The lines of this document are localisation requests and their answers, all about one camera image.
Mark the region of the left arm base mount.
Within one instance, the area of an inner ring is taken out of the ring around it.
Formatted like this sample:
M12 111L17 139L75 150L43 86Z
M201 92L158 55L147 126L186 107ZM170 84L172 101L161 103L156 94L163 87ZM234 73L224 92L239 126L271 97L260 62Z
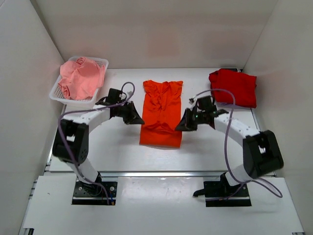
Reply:
M87 184L77 178L71 203L73 205L115 206L118 182L105 181L103 178L100 180L99 176L97 182L102 187Z

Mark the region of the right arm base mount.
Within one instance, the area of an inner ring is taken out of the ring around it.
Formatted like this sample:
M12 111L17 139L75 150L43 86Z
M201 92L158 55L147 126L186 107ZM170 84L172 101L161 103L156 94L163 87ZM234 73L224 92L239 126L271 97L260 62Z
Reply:
M219 181L204 181L203 189L193 193L194 198L205 197L206 207L251 207L249 192L246 184L231 186L225 176Z

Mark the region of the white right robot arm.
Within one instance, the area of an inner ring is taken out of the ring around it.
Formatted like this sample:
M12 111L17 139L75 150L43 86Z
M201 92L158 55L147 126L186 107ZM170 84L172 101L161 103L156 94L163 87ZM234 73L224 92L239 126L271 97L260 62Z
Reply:
M241 165L231 169L229 161L225 161L228 171L221 175L221 194L231 196L237 190L237 185L283 168L283 157L272 131L259 131L233 118L231 112L218 109L210 96L197 99L192 107L185 109L175 130L196 131L200 124L207 124L224 133L225 140L234 140L243 150Z

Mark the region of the orange t shirt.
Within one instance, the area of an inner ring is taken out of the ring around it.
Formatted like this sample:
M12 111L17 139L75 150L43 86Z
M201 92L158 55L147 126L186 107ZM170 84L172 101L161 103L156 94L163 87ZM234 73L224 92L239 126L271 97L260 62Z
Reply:
M182 81L143 82L145 91L140 145L180 148L182 132L175 128L181 120Z

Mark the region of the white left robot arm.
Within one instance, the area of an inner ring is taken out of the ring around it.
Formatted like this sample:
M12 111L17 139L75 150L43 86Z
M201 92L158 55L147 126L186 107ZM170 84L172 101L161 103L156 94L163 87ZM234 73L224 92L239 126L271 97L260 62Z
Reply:
M99 172L88 160L89 134L114 117L122 118L126 125L143 125L144 120L130 100L132 95L110 89L109 94L99 99L93 108L65 112L58 120L52 155L66 163L92 195L101 192L102 182Z

